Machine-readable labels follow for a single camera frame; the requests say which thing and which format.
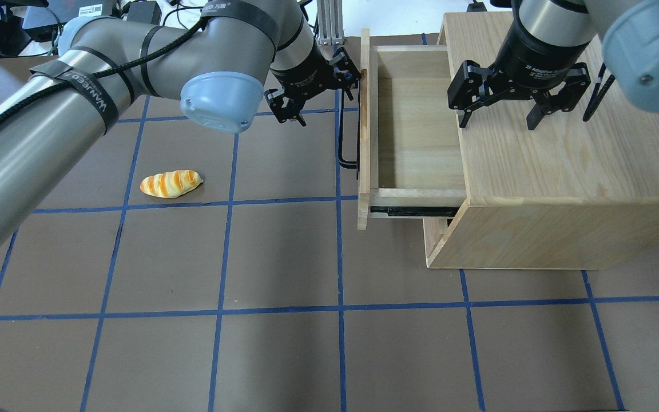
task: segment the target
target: wooden drawer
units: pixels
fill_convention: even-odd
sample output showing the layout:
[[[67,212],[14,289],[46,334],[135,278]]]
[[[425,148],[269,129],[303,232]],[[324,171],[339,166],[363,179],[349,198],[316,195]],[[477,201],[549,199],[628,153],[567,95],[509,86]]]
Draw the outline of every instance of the wooden drawer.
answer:
[[[368,217],[450,217],[466,198],[444,45],[361,38],[358,229]]]

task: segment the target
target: croissant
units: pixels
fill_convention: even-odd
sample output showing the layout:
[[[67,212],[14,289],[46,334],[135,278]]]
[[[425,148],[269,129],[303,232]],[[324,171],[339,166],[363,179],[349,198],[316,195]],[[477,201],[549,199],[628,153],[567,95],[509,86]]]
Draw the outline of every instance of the croissant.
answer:
[[[202,177],[194,170],[175,170],[144,178],[139,189],[149,196],[173,199],[188,193],[202,182]]]

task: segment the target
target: wooden cabinet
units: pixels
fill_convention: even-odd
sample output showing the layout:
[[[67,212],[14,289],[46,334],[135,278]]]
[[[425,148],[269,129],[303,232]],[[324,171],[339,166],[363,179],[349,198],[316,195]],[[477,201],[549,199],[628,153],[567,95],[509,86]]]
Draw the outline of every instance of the wooden cabinet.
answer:
[[[492,63],[511,21],[449,13],[433,46],[363,38],[358,228],[425,216],[429,268],[606,268],[659,244],[659,114],[616,84],[586,123],[591,91],[534,131],[531,101],[498,102],[458,128],[451,74],[462,60]],[[596,73],[598,39],[581,60]]]

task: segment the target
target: sticker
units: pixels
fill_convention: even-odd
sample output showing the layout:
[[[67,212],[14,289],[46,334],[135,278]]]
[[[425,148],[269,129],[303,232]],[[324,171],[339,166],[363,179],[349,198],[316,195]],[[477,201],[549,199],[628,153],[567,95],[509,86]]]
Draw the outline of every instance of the sticker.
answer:
[[[103,5],[83,6],[78,9],[78,17],[91,17],[103,14]]]

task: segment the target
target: striped pastry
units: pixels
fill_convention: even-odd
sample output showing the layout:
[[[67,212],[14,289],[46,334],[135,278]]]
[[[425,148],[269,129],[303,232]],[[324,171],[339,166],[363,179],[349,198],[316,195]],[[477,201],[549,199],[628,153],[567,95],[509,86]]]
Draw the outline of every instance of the striped pastry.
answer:
[[[149,196],[173,199],[188,193],[202,182],[202,178],[194,170],[176,170],[144,178],[139,189]]]

